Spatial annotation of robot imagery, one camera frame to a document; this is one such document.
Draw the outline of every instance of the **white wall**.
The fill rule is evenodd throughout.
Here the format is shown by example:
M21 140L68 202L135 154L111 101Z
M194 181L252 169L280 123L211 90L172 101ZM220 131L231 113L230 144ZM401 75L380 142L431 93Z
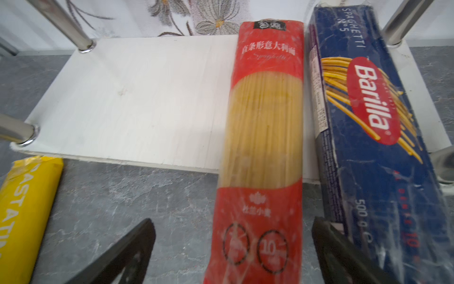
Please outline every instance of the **white wall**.
M57 0L66 10L66 0ZM80 17L84 31L93 38L101 37L143 37L158 36L165 31L177 32L164 26L157 17L151 17L147 7L155 0L71 0L85 12L114 18L103 20L84 15L94 27L90 28ZM199 0L183 0L193 16L174 15L180 30L187 35L186 22L194 32ZM310 19L313 7L319 0L230 0L240 7L240 13L232 19L241 23L244 20L263 18L300 20ZM331 5L344 2L345 5L364 3L364 0L324 0ZM388 21L402 0L369 0L366 3L375 7L381 26ZM407 35L411 45L454 45L454 0L435 0L426 13ZM25 0L0 1L0 37L18 50L69 50L73 44L52 26L39 12Z

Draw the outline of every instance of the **red spaghetti package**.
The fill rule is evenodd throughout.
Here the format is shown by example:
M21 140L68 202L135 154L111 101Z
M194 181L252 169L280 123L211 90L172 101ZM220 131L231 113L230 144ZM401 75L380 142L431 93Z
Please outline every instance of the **red spaghetti package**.
M204 284L299 283L303 31L241 25Z

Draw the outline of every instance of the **yellow pasta package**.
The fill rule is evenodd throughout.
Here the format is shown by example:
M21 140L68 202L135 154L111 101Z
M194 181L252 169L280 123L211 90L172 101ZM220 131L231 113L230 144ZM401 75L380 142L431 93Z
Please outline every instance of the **yellow pasta package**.
M0 189L0 283L30 282L63 160L15 161Z

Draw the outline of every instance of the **circular label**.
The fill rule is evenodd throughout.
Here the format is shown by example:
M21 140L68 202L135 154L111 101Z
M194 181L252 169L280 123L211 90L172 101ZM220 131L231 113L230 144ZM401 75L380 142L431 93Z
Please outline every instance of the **circular label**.
M257 243L257 257L263 269L272 274L284 271L288 260L288 243L278 230L269 230Z
M238 223L228 226L222 241L222 250L228 262L240 265L246 259L251 243L246 229Z

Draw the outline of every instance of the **gray marble floor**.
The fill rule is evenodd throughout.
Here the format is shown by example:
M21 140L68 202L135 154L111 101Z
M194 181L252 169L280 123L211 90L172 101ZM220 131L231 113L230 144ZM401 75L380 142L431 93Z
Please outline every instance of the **gray marble floor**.
M454 141L454 47L413 48ZM0 60L0 113L25 119L68 56ZM0 140L0 183L22 154ZM176 170L65 160L32 284L60 284L100 256L143 218L157 240L144 283L201 283L211 243L217 176ZM448 199L454 206L454 199ZM322 216L318 186L304 184L302 282L321 284L310 228Z

